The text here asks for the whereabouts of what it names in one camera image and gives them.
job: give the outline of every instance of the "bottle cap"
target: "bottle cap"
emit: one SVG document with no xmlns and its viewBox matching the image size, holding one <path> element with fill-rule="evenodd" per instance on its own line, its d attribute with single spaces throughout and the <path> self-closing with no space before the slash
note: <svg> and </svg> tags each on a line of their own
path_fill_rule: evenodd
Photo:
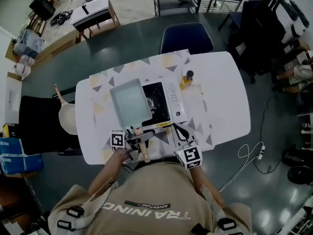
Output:
<svg viewBox="0 0 313 235">
<path fill-rule="evenodd" d="M 187 71 L 187 74 L 186 74 L 187 80 L 191 80 L 193 76 L 194 76 L 194 72 L 192 70 Z"/>
</svg>

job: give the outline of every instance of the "white frying pan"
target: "white frying pan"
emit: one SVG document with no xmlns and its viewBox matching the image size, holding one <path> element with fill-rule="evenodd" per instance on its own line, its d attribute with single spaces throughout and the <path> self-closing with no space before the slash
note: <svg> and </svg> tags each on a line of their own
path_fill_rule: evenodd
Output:
<svg viewBox="0 0 313 235">
<path fill-rule="evenodd" d="M 62 104 L 59 111 L 60 125 L 67 133 L 71 135 L 77 135 L 75 120 L 75 104 L 69 104 L 62 98 L 56 84 L 54 85 L 54 88 Z"/>
</svg>

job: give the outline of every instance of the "khaki t-shirt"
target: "khaki t-shirt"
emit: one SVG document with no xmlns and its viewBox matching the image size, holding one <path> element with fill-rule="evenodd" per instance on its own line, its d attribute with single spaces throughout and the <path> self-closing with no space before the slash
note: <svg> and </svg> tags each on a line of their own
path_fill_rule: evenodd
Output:
<svg viewBox="0 0 313 235">
<path fill-rule="evenodd" d="M 48 219 L 52 234 L 58 213 L 82 205 L 90 195 L 74 187 L 56 205 Z M 224 208 L 244 235 L 251 234 L 250 209 L 242 204 Z M 209 203 L 196 193 L 190 173 L 178 164 L 158 163 L 145 166 L 112 190 L 94 220 L 82 234 L 191 234 L 198 223 L 214 232 L 217 220 Z"/>
</svg>

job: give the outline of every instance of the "black wheel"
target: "black wheel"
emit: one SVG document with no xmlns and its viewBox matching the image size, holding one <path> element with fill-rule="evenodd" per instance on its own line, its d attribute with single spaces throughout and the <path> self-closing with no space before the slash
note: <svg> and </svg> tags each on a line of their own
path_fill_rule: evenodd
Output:
<svg viewBox="0 0 313 235">
<path fill-rule="evenodd" d="M 288 179 L 298 185 L 309 184 L 312 181 L 312 171 L 306 166 L 295 166 L 288 171 Z"/>
</svg>

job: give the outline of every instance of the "white power cord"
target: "white power cord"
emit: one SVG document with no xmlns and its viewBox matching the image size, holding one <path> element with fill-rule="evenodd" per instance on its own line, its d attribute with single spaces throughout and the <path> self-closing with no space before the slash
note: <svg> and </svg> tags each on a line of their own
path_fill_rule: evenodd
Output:
<svg viewBox="0 0 313 235">
<path fill-rule="evenodd" d="M 254 149 L 256 148 L 256 146 L 257 146 L 258 144 L 260 144 L 260 143 L 262 144 L 262 147 L 261 147 L 261 150 L 260 150 L 258 156 L 256 156 L 255 158 L 251 159 L 251 160 L 248 162 L 248 160 L 249 160 L 249 155 L 254 151 Z M 247 147 L 247 154 L 244 155 L 244 156 L 240 156 L 240 155 L 239 155 L 239 152 L 240 152 L 240 150 L 241 150 L 244 146 Z M 220 189 L 220 192 L 221 192 L 222 190 L 224 190 L 231 182 L 233 182 L 233 181 L 236 179 L 236 177 L 239 175 L 239 173 L 242 172 L 242 170 L 243 170 L 250 162 L 252 162 L 252 161 L 255 160 L 256 158 L 261 159 L 262 156 L 263 156 L 264 150 L 265 150 L 265 146 L 264 146 L 264 143 L 263 143 L 262 141 L 258 142 L 258 143 L 254 146 L 254 148 L 252 149 L 251 152 L 249 152 L 249 145 L 247 145 L 246 143 L 245 143 L 243 146 L 241 146 L 241 147 L 239 148 L 239 150 L 238 150 L 237 155 L 238 155 L 238 158 L 247 157 L 246 162 L 245 162 L 244 165 L 240 168 L 240 170 L 238 170 L 238 171 L 236 172 L 236 174 L 232 177 L 232 179 L 229 180 L 227 183 L 225 183 L 225 185 L 223 185 L 223 187 Z"/>
</svg>

